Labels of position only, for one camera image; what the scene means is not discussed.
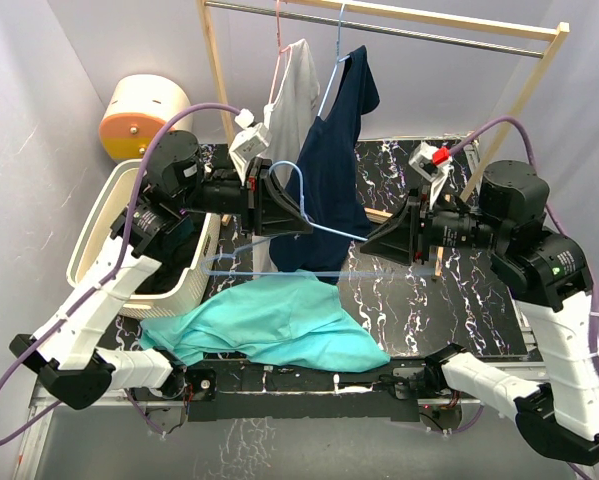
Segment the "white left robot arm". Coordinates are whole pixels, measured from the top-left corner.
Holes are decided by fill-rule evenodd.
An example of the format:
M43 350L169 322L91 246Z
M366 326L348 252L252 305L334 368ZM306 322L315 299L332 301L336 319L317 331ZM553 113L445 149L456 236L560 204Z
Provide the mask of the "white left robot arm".
M185 367L165 348L123 352L97 344L136 289L190 237L192 213L237 215L243 230L259 237L311 232L261 156L271 138L262 124L240 132L228 150L229 168L205 167L188 131L157 141L82 281L53 319L10 343L51 395L81 410L110 390L148 388L165 399L183 392Z

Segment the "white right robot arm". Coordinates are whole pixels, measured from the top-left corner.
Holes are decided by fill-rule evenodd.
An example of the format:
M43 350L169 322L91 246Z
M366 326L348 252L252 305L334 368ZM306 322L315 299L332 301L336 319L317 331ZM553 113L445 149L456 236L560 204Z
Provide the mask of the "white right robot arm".
M483 175L478 204L436 203L426 187L362 245L365 254L401 265L425 263L436 247L486 252L529 322L548 379L521 379L450 344L427 356L422 389L458 391L513 421L540 455L599 463L599 308L582 248L545 223L549 186L529 164L504 160Z

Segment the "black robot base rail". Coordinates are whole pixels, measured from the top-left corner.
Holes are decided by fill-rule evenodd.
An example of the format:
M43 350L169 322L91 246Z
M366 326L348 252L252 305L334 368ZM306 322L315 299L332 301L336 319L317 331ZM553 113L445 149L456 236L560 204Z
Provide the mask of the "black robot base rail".
M428 392L421 381L408 380L423 367L421 358L394 357L365 373L334 373L214 355L188 368L183 391L171 399L146 388L132 389L131 396L150 407L180 407L189 422L266 417L417 422L420 411L476 402L466 394L454 399L450 392Z

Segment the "light blue wire hanger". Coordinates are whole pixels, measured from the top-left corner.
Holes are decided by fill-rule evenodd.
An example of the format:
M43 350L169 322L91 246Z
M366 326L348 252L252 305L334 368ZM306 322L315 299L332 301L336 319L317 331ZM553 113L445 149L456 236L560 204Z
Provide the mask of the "light blue wire hanger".
M296 175L298 177L299 189L300 189L298 209L299 209L300 218L302 220L306 220L308 222L308 225L314 227L315 229L318 229L320 231L324 231L327 233L335 234L342 238L347 238L349 240L355 240L355 241L365 241L366 240L365 237L353 235L353 234L339 231L336 229L331 229L329 227L325 227L323 225L313 222L310 219L310 217L306 214L306 211L305 211L304 175L303 175L301 169L297 165L295 165L291 162L280 161L276 164L273 164L272 167L270 168L270 170L271 170L271 172L274 172L277 167L281 167L281 166L291 167L296 172ZM395 217L394 214L390 214L389 212L380 211L380 210L376 210L376 209L372 209L372 208L365 208L365 212L370 213L372 217L377 217L378 219L380 219L380 221L372 220L373 223L378 223L380 226L386 225L389 220L392 220ZM256 245L268 243L270 240L271 240L271 237L266 237L263 240L260 240L260 241L254 242L254 243L250 243L250 244L244 245L242 247L238 247L230 254L215 254L214 256L211 256L208 260L204 260L203 262L201 262L200 268L203 273L206 273L210 276L235 276L235 277L239 277L239 276L241 276L241 277L245 277L245 276L252 276L252 277L255 277L255 276L300 276L300 273L297 273L297 272L259 272L259 271L238 272L238 271L231 271L231 270L214 270L213 269L214 263L216 261L221 260L222 258L236 259L240 253L242 253L244 251L252 250ZM431 267L425 267L422 265L418 265L418 266L412 265L409 267L409 269L410 269L410 272L414 276L417 276L420 278L431 277L434 280L437 280L439 278L436 262L433 262ZM363 279L387 278L389 275L390 275L390 273L386 270L352 271L352 272L342 272L341 270L337 270L337 271L315 272L316 277L337 278L337 279L341 279L341 278L345 278L345 279L349 279L349 278L359 278L359 279L361 279L361 278L363 278Z

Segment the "teal t shirt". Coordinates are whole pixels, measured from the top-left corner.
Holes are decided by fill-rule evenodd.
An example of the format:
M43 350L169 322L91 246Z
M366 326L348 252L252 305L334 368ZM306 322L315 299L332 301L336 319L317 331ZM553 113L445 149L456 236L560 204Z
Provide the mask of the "teal t shirt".
M145 319L140 345L192 366L206 353L254 363L363 373L390 361L342 306L336 286L307 271L230 287L180 316Z

